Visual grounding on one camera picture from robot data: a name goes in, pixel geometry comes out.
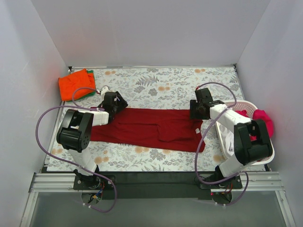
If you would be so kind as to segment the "dark red t shirt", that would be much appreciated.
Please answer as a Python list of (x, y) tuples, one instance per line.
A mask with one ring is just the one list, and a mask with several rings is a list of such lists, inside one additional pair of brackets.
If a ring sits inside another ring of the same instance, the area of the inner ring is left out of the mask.
[(126, 108), (114, 120), (94, 126), (91, 141), (130, 144), (196, 152), (202, 138), (202, 120), (190, 118), (189, 110)]

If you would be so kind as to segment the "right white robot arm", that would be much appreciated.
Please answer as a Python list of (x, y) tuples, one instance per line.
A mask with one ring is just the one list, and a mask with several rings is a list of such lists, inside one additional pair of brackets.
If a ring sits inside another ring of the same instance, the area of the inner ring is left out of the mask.
[(195, 95), (196, 100), (190, 101), (190, 116), (199, 120), (212, 120), (226, 127), (233, 134), (234, 147), (234, 154), (218, 165), (212, 175), (201, 177), (197, 170), (197, 158), (207, 134), (205, 132), (195, 155), (194, 168), (199, 182), (225, 188), (244, 168), (273, 155), (274, 149), (264, 120), (245, 117), (224, 102), (213, 100), (208, 88), (197, 88)]

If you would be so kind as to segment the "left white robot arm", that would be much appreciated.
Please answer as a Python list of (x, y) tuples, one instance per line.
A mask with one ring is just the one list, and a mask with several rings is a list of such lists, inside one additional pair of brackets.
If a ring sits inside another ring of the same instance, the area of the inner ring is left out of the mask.
[(98, 171), (97, 165), (88, 150), (92, 127), (111, 123), (115, 115), (127, 106), (128, 103), (119, 92), (107, 91), (103, 93), (103, 101), (94, 111), (68, 109), (63, 118), (56, 140), (71, 154), (74, 162), (80, 165), (74, 173), (90, 189), (98, 188), (101, 183), (100, 176), (95, 174)]

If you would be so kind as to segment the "floral table cloth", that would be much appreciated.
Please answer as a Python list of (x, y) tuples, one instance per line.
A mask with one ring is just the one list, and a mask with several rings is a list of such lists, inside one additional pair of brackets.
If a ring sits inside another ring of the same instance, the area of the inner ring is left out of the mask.
[[(207, 83), (215, 100), (243, 100), (233, 67), (95, 69), (96, 87), (118, 91), (130, 108), (188, 109), (194, 90)], [(90, 153), (101, 171), (193, 171), (190, 152), (91, 142)]]

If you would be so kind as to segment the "folded green t shirt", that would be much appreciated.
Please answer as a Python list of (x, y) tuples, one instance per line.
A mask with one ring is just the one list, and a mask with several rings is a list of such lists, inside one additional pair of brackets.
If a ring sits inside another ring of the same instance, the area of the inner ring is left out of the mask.
[(71, 74), (71, 94), (74, 94), (74, 100), (84, 99), (95, 94), (96, 83), (92, 70), (80, 70)]

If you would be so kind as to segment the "white t shirt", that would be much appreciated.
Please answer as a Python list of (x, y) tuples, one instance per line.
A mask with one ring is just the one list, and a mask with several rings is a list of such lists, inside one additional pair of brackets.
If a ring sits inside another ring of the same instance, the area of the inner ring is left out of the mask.
[(228, 128), (218, 123), (218, 137), (221, 141), (223, 156), (228, 159), (234, 154), (234, 134)]

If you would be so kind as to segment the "white plastic laundry basket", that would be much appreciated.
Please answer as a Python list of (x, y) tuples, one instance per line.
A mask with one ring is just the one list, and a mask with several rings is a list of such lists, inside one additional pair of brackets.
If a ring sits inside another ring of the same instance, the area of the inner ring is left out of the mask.
[[(233, 106), (232, 109), (234, 111), (243, 111), (243, 110), (246, 110), (247, 111), (247, 116), (249, 118), (252, 118), (254, 111), (256, 109), (258, 109), (258, 108), (253, 103), (251, 103), (249, 101), (238, 100), (237, 104), (235, 106)], [(222, 139), (222, 131), (220, 129), (220, 126), (221, 126), (221, 124), (219, 122), (215, 123), (215, 127), (216, 127), (217, 135), (218, 135), (218, 138), (219, 138), (220, 147), (221, 147), (221, 151), (222, 151), (223, 157), (225, 159), (228, 159), (231, 156), (231, 154), (228, 153), (228, 151), (225, 148), (225, 144), (224, 144), (224, 141)], [(270, 163), (274, 159), (274, 157), (275, 157), (275, 150), (274, 150), (273, 144), (272, 144), (272, 150), (273, 150), (273, 153), (272, 153), (272, 155), (270, 157), (267, 157), (265, 159), (259, 160), (256, 163), (252, 164), (252, 166), (265, 165), (265, 164)]]

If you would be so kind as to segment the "folded orange t shirt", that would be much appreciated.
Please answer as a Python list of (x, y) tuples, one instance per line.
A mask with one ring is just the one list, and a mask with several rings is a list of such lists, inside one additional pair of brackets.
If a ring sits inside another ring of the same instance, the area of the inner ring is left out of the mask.
[(59, 78), (58, 85), (62, 101), (72, 101), (72, 95), (78, 88), (96, 88), (93, 71), (86, 69), (82, 69), (68, 76)]

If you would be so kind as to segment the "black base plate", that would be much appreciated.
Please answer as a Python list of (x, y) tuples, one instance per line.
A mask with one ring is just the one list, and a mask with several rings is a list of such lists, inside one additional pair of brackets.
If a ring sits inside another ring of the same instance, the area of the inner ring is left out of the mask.
[(210, 200), (211, 190), (242, 189), (237, 176), (220, 185), (201, 184), (195, 172), (102, 172), (111, 179), (119, 199), (197, 198)]

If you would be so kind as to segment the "aluminium frame rail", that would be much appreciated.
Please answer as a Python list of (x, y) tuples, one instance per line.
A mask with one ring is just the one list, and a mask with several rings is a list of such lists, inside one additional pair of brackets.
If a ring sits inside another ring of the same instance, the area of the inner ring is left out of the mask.
[(23, 227), (293, 227), (294, 219), (277, 172), (238, 175), (242, 189), (211, 190), (197, 198), (119, 199), (113, 181), (104, 179), (99, 203), (74, 173), (35, 174)]

